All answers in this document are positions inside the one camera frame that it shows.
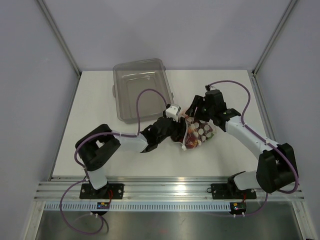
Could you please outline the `clear zip top bag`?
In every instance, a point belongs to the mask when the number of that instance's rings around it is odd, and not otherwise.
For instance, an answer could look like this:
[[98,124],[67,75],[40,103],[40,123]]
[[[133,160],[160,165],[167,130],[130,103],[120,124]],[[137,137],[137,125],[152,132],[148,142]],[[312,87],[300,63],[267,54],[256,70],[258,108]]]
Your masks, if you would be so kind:
[[212,123],[190,117],[185,112],[179,114],[179,123],[182,128],[171,139],[180,144],[184,151],[200,147],[217,133]]

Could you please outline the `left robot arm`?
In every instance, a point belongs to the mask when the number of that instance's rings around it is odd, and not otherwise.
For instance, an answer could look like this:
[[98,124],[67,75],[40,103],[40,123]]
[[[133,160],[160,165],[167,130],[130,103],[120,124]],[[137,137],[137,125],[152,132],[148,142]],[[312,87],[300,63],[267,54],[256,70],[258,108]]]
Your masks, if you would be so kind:
[[149,153],[165,139],[178,142],[187,130],[186,120],[159,117],[153,124],[137,134],[113,131],[101,124],[75,144],[75,161],[84,168],[88,183],[83,183],[81,199],[103,199],[112,196],[112,187],[105,175],[104,166],[117,152]]

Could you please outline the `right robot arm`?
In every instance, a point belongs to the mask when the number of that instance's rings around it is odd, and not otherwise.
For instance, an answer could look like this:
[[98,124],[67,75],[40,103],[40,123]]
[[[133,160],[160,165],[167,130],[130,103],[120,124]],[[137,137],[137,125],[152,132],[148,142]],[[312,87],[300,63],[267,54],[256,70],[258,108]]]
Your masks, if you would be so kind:
[[[196,120],[212,121],[225,133],[240,141],[257,158],[255,171],[244,171],[229,178],[227,193],[239,198],[245,190],[262,189],[268,194],[275,191],[294,193],[299,177],[293,148],[262,137],[245,123],[243,116],[233,108],[227,108],[219,90],[209,90],[204,96],[196,95],[186,114]],[[293,183],[292,190],[283,188]]]

